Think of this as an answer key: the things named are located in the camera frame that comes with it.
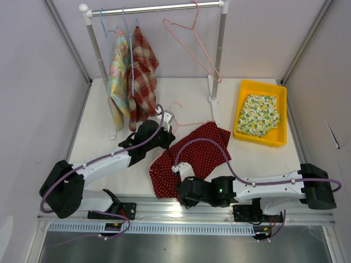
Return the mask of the red polka dot skirt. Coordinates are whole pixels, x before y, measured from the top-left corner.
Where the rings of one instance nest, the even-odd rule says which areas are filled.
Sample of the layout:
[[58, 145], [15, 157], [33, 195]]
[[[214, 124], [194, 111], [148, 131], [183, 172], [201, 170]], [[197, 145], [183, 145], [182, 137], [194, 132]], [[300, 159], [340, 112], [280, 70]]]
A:
[[216, 167], [225, 163], [225, 158], [221, 151], [211, 142], [193, 142], [182, 150], [181, 148], [186, 143], [200, 138], [213, 140], [224, 150], [228, 160], [231, 160], [227, 150], [230, 136], [231, 132], [218, 127], [215, 122], [206, 122], [165, 150], [149, 167], [149, 175], [155, 196], [157, 198], [179, 198], [176, 187], [181, 183], [181, 179], [172, 172], [178, 152], [181, 152], [178, 162], [190, 164], [195, 176], [200, 179], [207, 178]]

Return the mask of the lemon print cloth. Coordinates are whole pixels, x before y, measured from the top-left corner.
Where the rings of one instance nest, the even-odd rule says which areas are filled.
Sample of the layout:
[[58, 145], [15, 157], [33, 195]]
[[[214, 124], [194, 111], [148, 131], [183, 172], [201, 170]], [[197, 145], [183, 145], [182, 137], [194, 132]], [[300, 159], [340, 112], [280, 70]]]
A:
[[239, 114], [236, 131], [250, 136], [263, 137], [278, 127], [280, 114], [275, 96], [247, 96]]

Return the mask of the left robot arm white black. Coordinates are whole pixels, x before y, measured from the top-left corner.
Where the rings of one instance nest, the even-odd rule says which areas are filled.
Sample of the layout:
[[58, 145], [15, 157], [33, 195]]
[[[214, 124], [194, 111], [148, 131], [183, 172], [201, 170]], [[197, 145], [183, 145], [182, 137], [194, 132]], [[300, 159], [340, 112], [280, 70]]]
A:
[[77, 164], [64, 159], [58, 161], [40, 188], [41, 205], [47, 204], [50, 208], [41, 208], [41, 211], [54, 213], [60, 219], [77, 211], [99, 211], [107, 219], [115, 218], [119, 212], [118, 198], [108, 189], [91, 191], [86, 187], [108, 174], [137, 164], [157, 147], [168, 149], [174, 139], [168, 122], [159, 124], [146, 120], [110, 153]]

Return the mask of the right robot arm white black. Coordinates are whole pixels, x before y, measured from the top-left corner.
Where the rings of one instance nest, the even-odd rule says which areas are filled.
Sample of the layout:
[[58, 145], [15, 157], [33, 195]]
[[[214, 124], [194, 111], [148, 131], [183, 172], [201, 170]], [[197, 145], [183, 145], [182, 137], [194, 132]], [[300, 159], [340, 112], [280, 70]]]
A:
[[333, 181], [326, 171], [309, 163], [286, 174], [256, 179], [239, 179], [231, 175], [206, 181], [195, 176], [192, 166], [184, 162], [174, 165], [172, 172], [181, 179], [176, 190], [186, 208], [200, 202], [221, 208], [250, 204], [251, 216], [263, 221], [300, 204], [312, 210], [337, 207], [331, 186]]

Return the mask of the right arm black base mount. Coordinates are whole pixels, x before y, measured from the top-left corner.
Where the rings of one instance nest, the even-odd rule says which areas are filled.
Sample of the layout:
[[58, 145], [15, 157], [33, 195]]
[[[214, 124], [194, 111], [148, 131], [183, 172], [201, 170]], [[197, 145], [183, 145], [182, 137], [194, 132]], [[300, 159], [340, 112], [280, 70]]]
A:
[[237, 204], [233, 206], [233, 216], [235, 222], [247, 222], [258, 225], [259, 223], [283, 221], [283, 214], [265, 215], [259, 205]]

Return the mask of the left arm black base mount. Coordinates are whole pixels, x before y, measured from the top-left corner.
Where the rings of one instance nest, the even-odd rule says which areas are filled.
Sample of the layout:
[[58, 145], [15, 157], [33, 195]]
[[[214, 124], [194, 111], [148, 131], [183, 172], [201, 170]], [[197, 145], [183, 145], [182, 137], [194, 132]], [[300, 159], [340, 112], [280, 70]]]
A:
[[121, 215], [129, 220], [134, 220], [135, 219], [135, 214], [137, 211], [137, 204], [136, 203], [131, 203], [131, 202], [121, 202], [119, 205], [114, 203], [111, 208], [107, 210], [107, 213], [113, 214], [113, 215], [105, 215], [101, 213], [96, 213], [95, 211], [89, 211], [88, 212], [88, 219], [96, 219], [96, 220], [117, 220], [120, 219], [119, 217], [116, 217], [116, 215]]

